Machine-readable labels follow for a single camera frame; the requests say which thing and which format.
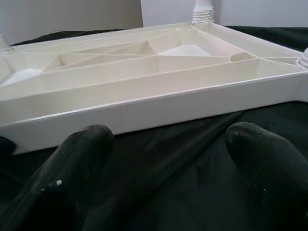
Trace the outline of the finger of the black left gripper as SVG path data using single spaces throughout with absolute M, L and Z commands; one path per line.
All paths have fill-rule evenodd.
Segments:
M 10 139 L 0 136 L 0 155 L 12 155 L 16 150 L 16 144 Z

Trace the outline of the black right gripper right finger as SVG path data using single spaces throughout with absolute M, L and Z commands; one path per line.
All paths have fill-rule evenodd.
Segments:
M 225 135 L 245 182 L 252 230 L 306 231 L 308 160 L 286 138 L 256 124 L 233 124 Z

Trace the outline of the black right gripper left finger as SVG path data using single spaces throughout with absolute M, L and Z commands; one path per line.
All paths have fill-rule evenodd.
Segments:
M 91 125 L 69 135 L 0 217 L 2 231 L 80 231 L 114 135 Z

